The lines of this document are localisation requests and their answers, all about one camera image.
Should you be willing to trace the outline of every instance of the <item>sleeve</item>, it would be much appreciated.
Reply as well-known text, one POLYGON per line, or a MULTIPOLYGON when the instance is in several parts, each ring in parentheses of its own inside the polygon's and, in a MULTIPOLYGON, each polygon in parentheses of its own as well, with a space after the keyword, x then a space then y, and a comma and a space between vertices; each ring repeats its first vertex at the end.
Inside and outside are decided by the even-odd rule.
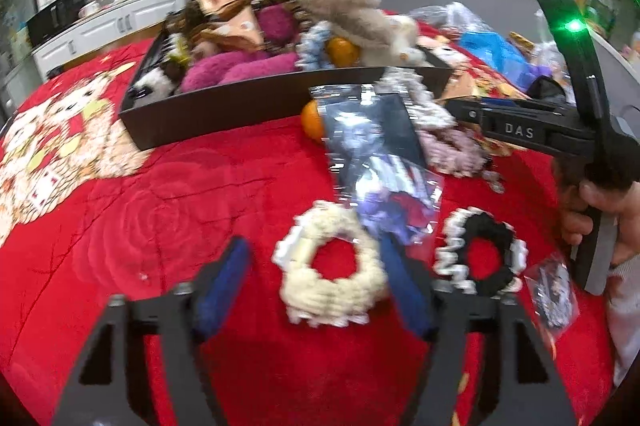
POLYGON ((640 255, 609 272, 607 322, 615 347, 614 384, 625 378, 640 350, 640 255))

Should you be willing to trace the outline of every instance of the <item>green led light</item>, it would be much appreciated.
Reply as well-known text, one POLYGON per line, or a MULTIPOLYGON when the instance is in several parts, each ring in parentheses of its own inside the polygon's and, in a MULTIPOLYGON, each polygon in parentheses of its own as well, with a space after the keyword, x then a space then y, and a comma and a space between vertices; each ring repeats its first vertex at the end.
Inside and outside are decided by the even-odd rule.
POLYGON ((578 20, 577 18, 574 18, 572 21, 567 22, 564 25, 564 28, 567 31, 580 32, 580 31, 584 31, 585 29, 587 29, 587 25, 583 21, 578 20))

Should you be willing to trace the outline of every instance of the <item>microwave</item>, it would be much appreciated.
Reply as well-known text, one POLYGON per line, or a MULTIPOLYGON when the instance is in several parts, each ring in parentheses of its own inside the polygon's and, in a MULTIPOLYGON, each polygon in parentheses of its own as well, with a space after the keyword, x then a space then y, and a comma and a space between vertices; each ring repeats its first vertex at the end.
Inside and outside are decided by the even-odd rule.
POLYGON ((27 22, 33 48, 70 28, 79 19, 85 0, 55 0, 27 22))

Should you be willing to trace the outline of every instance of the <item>fluffy beige plush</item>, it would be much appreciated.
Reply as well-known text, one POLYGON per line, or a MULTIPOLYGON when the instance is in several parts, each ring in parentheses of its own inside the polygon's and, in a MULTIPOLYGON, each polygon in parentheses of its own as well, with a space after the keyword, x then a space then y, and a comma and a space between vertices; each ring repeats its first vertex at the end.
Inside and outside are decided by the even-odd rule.
POLYGON ((319 22, 328 20, 332 32, 361 48, 365 66, 419 66, 424 54, 415 48, 418 29, 407 16, 386 16, 380 0, 295 0, 319 22))

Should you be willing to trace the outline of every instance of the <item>red bedspread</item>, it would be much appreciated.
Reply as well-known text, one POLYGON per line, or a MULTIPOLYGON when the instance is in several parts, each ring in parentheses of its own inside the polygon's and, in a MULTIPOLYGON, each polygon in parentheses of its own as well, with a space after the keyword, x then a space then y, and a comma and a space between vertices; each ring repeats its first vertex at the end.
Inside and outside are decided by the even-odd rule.
MULTIPOLYGON (((114 73, 141 60, 149 44, 121 48, 41 87, 21 108, 32 109, 29 121, 2 144, 2 373, 49 424, 110 294, 161 294, 242 234, 254 250, 251 271, 222 332, 203 346, 229 424, 397 424, 426 347, 405 332, 393 305, 378 305, 366 326, 311 329, 289 324, 278 296, 282 275, 270 260, 276 241, 313 200, 333 196, 323 149, 293 117, 136 152, 115 122, 134 68, 114 73), (100 71, 112 73, 83 80, 100 71)), ((498 158, 503 195, 480 179, 448 177, 441 220, 457 207, 480 207, 515 227, 530 263, 543 259, 556 249, 548 163, 533 152, 498 158)), ((485 275, 496 256, 476 244, 472 269, 485 275)), ((345 244, 331 243, 314 266, 333 278, 348 275, 354 259, 345 244)), ((520 297, 530 311, 526 289, 520 297)), ((580 293, 578 301, 580 317, 559 340, 556 363, 577 417, 588 424, 607 399, 612 359, 602 300, 580 293)), ((479 344, 468 344, 462 424, 479 344)), ((162 424, 174 424, 158 342, 149 343, 147 358, 162 424)))

